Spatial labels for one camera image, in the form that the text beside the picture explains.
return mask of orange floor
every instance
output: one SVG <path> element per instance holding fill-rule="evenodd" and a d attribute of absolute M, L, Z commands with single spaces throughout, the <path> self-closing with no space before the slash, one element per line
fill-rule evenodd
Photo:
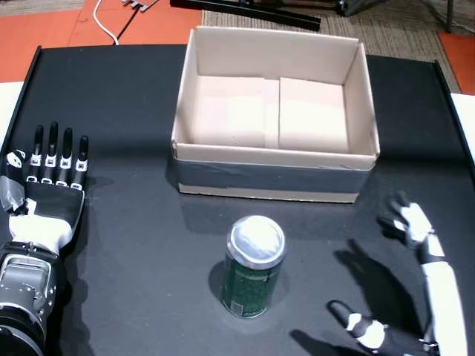
<path fill-rule="evenodd" d="M 475 36 L 439 33 L 460 91 L 475 95 Z"/>
<path fill-rule="evenodd" d="M 110 45 L 112 39 L 92 17 L 96 0 L 85 0 L 82 10 L 0 17 L 0 82 L 24 79 L 35 49 Z M 116 35 L 134 10 L 120 0 L 102 0 L 97 17 Z M 119 40 L 120 44 L 185 44 L 190 29 L 201 23 L 201 11 L 170 7 L 160 0 L 138 12 Z"/>

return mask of aluminum can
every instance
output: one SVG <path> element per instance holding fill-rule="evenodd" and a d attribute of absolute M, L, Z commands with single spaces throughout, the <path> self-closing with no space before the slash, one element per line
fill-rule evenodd
<path fill-rule="evenodd" d="M 223 304 L 238 317 L 257 317 L 268 306 L 286 254 L 284 232 L 268 217 L 235 222 L 226 244 Z"/>

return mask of robotic hand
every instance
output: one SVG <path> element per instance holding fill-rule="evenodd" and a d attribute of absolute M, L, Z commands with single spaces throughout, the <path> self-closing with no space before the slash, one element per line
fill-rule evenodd
<path fill-rule="evenodd" d="M 35 132 L 25 181 L 24 152 L 1 163 L 0 200 L 10 215 L 13 240 L 0 248 L 0 346 L 9 356 L 44 356 L 46 320 L 65 287 L 59 250 L 73 238 L 84 204 L 88 138 L 79 143 L 73 165 L 73 131 L 67 128 L 57 165 L 58 124 L 50 127 L 45 160 L 43 127 Z"/>
<path fill-rule="evenodd" d="M 379 217 L 386 236 L 414 250 L 425 275 L 431 320 L 419 337 L 384 325 L 334 300 L 329 309 L 340 324 L 367 352 L 384 356 L 466 356 L 467 341 L 462 304 L 455 274 L 447 263 L 429 219 L 421 207 L 403 193 L 389 202 L 392 217 Z"/>

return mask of gray carpet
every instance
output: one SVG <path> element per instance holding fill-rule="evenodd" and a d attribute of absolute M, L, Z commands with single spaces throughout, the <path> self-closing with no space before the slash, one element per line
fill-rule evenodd
<path fill-rule="evenodd" d="M 0 0 L 0 16 L 82 9 L 83 0 Z"/>
<path fill-rule="evenodd" d="M 320 33 L 358 38 L 363 41 L 369 54 L 426 62 L 439 61 L 451 91 L 459 93 L 459 86 L 437 35 L 438 31 L 444 30 L 444 24 L 424 2 L 392 0 L 349 18 L 340 17 L 329 10 L 296 7 L 302 3 L 302 1 L 294 2 L 295 6 L 286 10 L 298 9 L 299 12 L 321 17 Z M 434 3 L 440 13 L 445 13 L 445 1 L 437 0 Z M 475 0 L 455 0 L 455 4 L 455 21 L 473 27 Z M 296 27 L 211 11 L 203 11 L 203 24 L 305 31 Z M 469 33 L 458 27 L 454 27 L 453 31 Z"/>

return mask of open cardboard box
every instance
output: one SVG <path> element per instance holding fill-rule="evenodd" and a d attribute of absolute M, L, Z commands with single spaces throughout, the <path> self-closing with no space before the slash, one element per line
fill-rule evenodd
<path fill-rule="evenodd" d="M 354 202 L 379 155 L 363 44 L 198 27 L 171 145 L 184 193 Z"/>

